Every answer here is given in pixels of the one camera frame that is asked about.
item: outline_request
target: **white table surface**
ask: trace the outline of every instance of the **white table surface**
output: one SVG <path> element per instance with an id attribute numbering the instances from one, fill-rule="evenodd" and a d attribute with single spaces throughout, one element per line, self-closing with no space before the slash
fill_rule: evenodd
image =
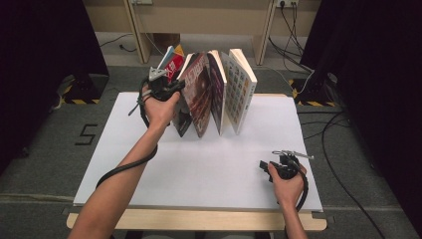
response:
<path id="1" fill-rule="evenodd" d="M 78 193 L 84 205 L 99 179 L 115 168 L 146 130 L 137 109 L 138 93 L 120 93 L 105 125 Z M 223 135 L 211 121 L 202 138 L 193 125 L 180 137 L 169 126 L 137 185 L 129 207 L 273 210 L 279 208 L 260 160 L 278 161 L 273 150 L 307 153 L 292 98 L 254 96 L 242 131 L 235 135 L 225 119 Z M 303 211 L 322 211 L 309 160 L 299 157 L 310 184 Z"/>

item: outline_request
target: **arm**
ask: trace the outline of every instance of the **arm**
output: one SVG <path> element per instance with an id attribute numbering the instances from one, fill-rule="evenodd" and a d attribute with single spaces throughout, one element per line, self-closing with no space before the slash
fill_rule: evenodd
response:
<path id="1" fill-rule="evenodd" d="M 273 177 L 274 192 L 283 211 L 283 217 L 286 223 L 286 230 L 289 238 L 308 238 L 301 219 L 299 218 L 296 204 L 304 190 L 304 182 L 298 173 L 290 180 L 283 180 L 279 177 L 277 170 L 269 163 L 268 169 Z M 306 173 L 307 170 L 301 166 L 301 171 Z"/>
<path id="2" fill-rule="evenodd" d="M 179 96 L 179 93 L 175 93 L 167 102 L 156 99 L 145 102 L 149 128 L 118 166 L 140 160 L 152 153 L 173 118 L 174 106 Z M 69 238 L 108 239 L 127 208 L 145 167 L 146 163 L 104 181 L 83 207 Z"/>

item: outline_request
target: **metal clip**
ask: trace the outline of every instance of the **metal clip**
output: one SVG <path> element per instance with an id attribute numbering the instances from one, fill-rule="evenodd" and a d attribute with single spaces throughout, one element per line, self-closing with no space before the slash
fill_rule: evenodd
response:
<path id="1" fill-rule="evenodd" d="M 303 154 L 303 153 L 299 153 L 299 152 L 296 152 L 296 151 L 289 151 L 289 150 L 281 150 L 281 151 L 277 151 L 277 150 L 274 150 L 273 151 L 273 154 L 291 154 L 291 155 L 294 155 L 294 156 L 301 156 L 301 157 L 305 157 L 305 158 L 307 158 L 307 159 L 314 159 L 314 156 L 312 155 L 312 156 L 308 156 L 308 155 L 306 155 L 306 154 Z"/>

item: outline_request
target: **book cover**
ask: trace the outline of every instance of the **book cover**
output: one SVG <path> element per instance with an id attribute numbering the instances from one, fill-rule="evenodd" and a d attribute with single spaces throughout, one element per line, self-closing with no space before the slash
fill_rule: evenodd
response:
<path id="1" fill-rule="evenodd" d="M 258 81 L 241 49 L 223 53 L 222 62 L 227 76 L 226 112 L 239 134 Z"/>
<path id="2" fill-rule="evenodd" d="M 185 88 L 181 91 L 182 98 L 186 101 L 192 122 L 199 137 L 205 133 L 210 120 L 211 112 L 211 82 L 207 69 L 205 53 L 195 53 L 186 68 L 180 73 L 178 79 L 185 81 Z"/>
<path id="3" fill-rule="evenodd" d="M 210 76 L 212 90 L 211 114 L 217 125 L 219 134 L 222 135 L 226 103 L 226 74 L 218 51 L 209 51 L 207 57 L 209 62 L 208 74 Z"/>
<path id="4" fill-rule="evenodd" d="M 167 48 L 163 59 L 158 65 L 158 69 L 167 70 L 168 83 L 171 83 L 174 74 L 180 70 L 184 63 L 184 56 L 181 45 L 178 45 L 176 49 L 172 46 Z"/>

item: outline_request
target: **gray carpet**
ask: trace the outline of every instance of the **gray carpet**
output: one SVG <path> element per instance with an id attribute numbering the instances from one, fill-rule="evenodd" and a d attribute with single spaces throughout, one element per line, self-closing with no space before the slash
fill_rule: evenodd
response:
<path id="1" fill-rule="evenodd" d="M 119 92 L 137 91 L 148 68 L 109 67 L 110 78 L 97 105 L 62 105 L 45 120 L 29 145 L 29 156 L 14 159 L 0 177 L 0 238 L 66 238 L 67 211 L 82 181 L 85 170 L 102 134 Z M 283 93 L 291 96 L 289 85 L 279 73 L 256 68 L 259 84 L 256 93 Z M 303 74 L 283 72 L 286 79 Z M 376 229 L 347 195 L 328 167 L 323 155 L 320 132 L 340 107 L 298 106 L 303 135 L 319 196 L 328 219 L 322 232 L 310 238 L 379 238 Z M 346 114 L 324 135 L 329 164 L 351 195 L 366 209 L 387 238 L 418 238 L 394 195 L 371 167 L 366 151 Z M 86 124 L 85 133 L 80 136 Z M 116 238 L 122 238 L 117 231 Z"/>

